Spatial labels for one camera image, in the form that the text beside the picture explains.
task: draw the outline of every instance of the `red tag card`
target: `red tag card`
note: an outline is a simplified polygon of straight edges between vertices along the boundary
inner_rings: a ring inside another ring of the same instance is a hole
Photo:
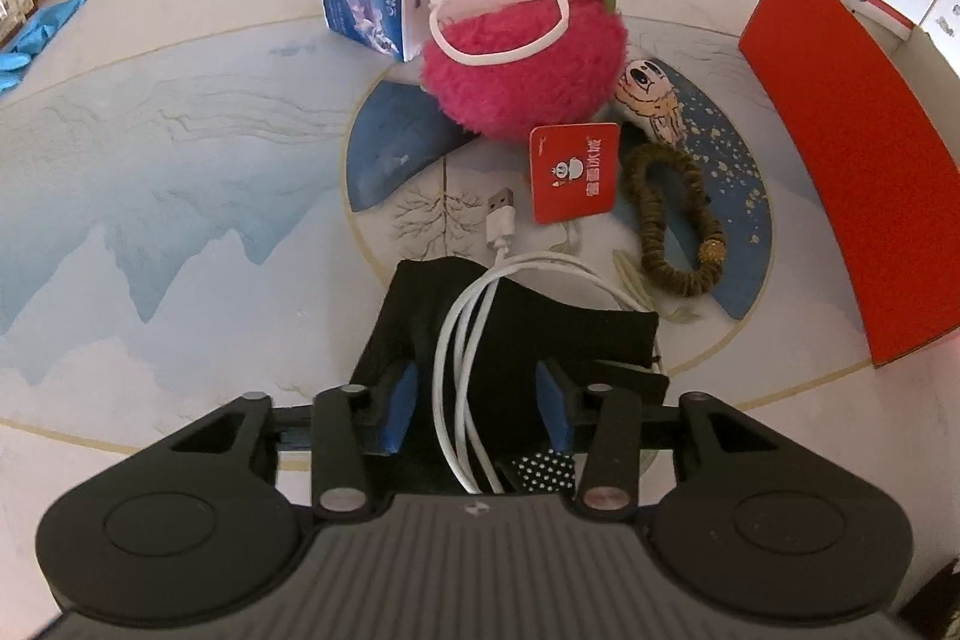
[[[541,125],[530,132],[530,182],[537,223],[613,210],[620,126]]]

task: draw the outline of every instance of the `tree illustration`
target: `tree illustration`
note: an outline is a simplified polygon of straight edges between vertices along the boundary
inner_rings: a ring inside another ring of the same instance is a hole
[[[470,239],[483,224],[483,199],[472,193],[450,193],[446,158],[440,189],[424,194],[418,187],[397,200],[392,237],[403,245],[403,257],[426,261],[443,256],[469,256]]]

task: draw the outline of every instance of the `blue carton box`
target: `blue carton box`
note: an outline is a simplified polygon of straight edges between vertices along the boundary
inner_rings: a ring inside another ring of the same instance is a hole
[[[330,30],[397,61],[419,55],[430,36],[429,0],[323,0]]]

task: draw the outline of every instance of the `white usb cable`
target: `white usb cable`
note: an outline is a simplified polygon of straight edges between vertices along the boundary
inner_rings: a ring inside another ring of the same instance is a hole
[[[433,363],[433,422],[440,442],[440,450],[454,476],[465,490],[478,494],[481,489],[474,477],[467,453],[467,441],[472,445],[477,461],[487,477],[491,488],[496,493],[503,493],[503,485],[496,476],[490,456],[473,426],[467,405],[467,391],[469,391],[470,372],[476,359],[480,339],[483,336],[487,318],[493,306],[493,297],[499,280],[522,269],[546,269],[580,277],[595,287],[608,292],[621,307],[643,313],[647,311],[635,299],[613,287],[601,278],[585,263],[573,256],[564,253],[554,253],[547,250],[523,253],[520,256],[507,259],[510,239],[515,233],[514,195],[510,189],[501,191],[488,202],[490,208],[487,215],[487,242],[496,249],[496,261],[491,269],[482,274],[460,294],[446,314],[443,325],[440,326],[440,335],[437,338],[437,349]],[[479,304],[476,322],[470,328],[469,322],[473,311]],[[456,387],[456,405],[453,413],[454,440],[446,429],[443,418],[443,376],[445,376],[446,353],[450,339],[454,338],[453,349],[453,381]]]

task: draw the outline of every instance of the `usb connector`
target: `usb connector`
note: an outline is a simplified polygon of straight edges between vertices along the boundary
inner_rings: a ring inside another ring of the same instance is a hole
[[[493,194],[487,201],[487,244],[497,249],[506,248],[515,233],[516,222],[514,192],[504,188]]]

